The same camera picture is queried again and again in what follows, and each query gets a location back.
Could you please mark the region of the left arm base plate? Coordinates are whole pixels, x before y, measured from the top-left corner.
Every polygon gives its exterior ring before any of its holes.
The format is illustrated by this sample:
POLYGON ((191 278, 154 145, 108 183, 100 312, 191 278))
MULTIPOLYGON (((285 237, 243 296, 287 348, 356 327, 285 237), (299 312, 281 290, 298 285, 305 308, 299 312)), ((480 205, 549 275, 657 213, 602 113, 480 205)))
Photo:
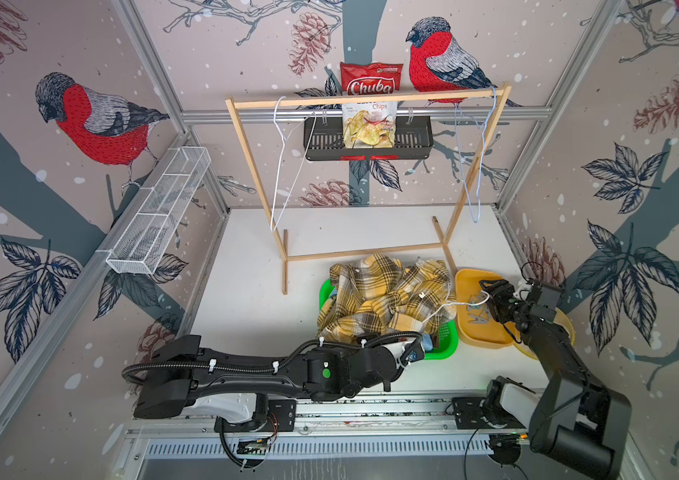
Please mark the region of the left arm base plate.
POLYGON ((296 400, 259 397, 254 415, 250 420, 231 424, 226 420, 217 419, 214 431, 219 433, 224 428, 226 433, 293 432, 297 417, 297 405, 296 400))

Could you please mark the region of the green plastic mesh basket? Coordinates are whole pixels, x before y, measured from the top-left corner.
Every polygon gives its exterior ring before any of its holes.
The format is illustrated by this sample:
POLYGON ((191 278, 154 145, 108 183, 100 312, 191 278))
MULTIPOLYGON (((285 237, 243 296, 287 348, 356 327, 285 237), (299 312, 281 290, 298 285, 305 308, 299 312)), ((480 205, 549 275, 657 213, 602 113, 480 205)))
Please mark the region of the green plastic mesh basket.
MULTIPOLYGON (((332 286, 330 280, 326 280, 320 289, 319 311, 322 311, 325 303, 337 295, 337 289, 332 286)), ((444 323, 439 328, 439 333, 431 336, 431 350, 425 352, 425 360, 445 360, 451 357, 459 346, 457 335, 457 322, 455 320, 444 323)))

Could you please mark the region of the white hanger of yellow shirt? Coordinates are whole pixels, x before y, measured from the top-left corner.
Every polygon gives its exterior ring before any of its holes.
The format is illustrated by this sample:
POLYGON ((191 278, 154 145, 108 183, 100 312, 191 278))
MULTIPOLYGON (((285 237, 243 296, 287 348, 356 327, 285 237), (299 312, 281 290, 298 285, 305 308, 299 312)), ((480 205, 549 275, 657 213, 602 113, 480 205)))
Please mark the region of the white hanger of yellow shirt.
POLYGON ((429 322, 429 320, 431 320, 431 318, 438 316, 439 312, 441 312, 441 310, 443 310, 443 308, 451 307, 451 306, 455 306, 455 307, 465 306, 469 309, 475 309, 475 308, 479 308, 479 307, 487 304, 487 302, 489 302, 489 300, 491 300, 491 295, 489 295, 489 293, 487 293, 483 290, 481 290, 481 295, 483 295, 483 298, 481 298, 481 300, 479 300, 478 302, 459 302, 459 301, 455 301, 455 300, 445 302, 445 303, 441 304, 433 313, 429 314, 429 316, 427 316, 423 320, 423 324, 426 324, 427 322, 429 322))

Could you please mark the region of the light blue shirt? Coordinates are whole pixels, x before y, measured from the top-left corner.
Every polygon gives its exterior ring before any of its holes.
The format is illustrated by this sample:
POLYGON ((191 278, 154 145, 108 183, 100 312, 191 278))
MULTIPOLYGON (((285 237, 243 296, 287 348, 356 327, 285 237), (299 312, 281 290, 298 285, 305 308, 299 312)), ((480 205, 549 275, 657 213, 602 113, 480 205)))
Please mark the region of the light blue shirt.
POLYGON ((423 351, 425 352, 431 352, 431 350, 433 350, 433 339, 431 339, 431 336, 423 334, 423 339, 421 340, 421 347, 423 347, 423 351))

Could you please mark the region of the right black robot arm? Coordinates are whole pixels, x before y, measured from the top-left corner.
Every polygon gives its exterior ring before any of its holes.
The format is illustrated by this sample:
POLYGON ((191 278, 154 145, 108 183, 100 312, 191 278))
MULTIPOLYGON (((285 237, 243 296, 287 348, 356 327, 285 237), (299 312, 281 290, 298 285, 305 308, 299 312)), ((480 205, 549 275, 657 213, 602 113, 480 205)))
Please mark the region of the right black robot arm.
POLYGON ((619 477, 629 433, 631 404, 598 380, 577 355, 563 326, 553 322, 563 290, 531 282, 526 294, 505 279, 479 282, 493 320, 515 326, 545 371, 542 394, 499 376, 487 386, 487 419, 515 418, 529 446, 591 479, 619 477))

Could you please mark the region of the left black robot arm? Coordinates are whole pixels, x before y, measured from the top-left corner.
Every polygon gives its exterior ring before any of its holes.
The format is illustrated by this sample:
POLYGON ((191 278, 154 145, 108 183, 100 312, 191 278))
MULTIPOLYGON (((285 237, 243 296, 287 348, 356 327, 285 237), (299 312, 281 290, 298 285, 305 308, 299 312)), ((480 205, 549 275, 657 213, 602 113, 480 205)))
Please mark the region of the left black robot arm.
POLYGON ((140 388, 135 416, 179 416, 206 397, 224 394, 269 395, 331 402, 381 385, 385 392, 407 366, 425 358, 423 334, 395 332, 360 342, 308 340, 285 357, 241 356, 201 346, 201 336, 186 335, 161 347, 144 363, 122 370, 140 388))

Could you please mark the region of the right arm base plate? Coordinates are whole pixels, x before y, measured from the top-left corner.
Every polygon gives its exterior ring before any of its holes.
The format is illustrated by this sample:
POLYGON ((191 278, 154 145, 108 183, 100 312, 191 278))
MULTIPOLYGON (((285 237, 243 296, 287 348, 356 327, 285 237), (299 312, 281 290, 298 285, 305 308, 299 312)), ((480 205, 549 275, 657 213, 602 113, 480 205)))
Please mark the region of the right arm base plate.
POLYGON ((457 430, 493 429, 485 415, 485 397, 463 396, 451 400, 451 415, 457 430))

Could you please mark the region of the white clothespin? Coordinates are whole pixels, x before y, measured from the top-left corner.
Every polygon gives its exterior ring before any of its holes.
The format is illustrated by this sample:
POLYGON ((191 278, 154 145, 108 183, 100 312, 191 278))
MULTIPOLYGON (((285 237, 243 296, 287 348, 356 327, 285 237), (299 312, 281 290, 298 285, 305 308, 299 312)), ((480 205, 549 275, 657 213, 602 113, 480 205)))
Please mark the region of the white clothespin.
MULTIPOLYGON (((479 299, 477 297, 473 298, 470 302, 478 302, 479 299)), ((491 311, 489 311, 489 302, 487 304, 475 308, 475 309, 469 309, 467 308, 467 324, 469 325, 485 325, 488 324, 491 320, 493 320, 493 315, 491 315, 491 311)))

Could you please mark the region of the yellow plaid shirt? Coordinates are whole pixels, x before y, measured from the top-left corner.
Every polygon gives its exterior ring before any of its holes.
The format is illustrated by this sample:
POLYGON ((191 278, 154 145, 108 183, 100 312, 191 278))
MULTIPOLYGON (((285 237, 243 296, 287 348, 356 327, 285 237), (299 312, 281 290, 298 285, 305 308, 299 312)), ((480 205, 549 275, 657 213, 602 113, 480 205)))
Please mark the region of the yellow plaid shirt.
POLYGON ((445 262, 419 258, 411 265, 383 254, 337 263, 329 280, 336 290, 318 316, 318 335, 355 343, 363 336, 415 331, 435 335, 457 318, 445 262))

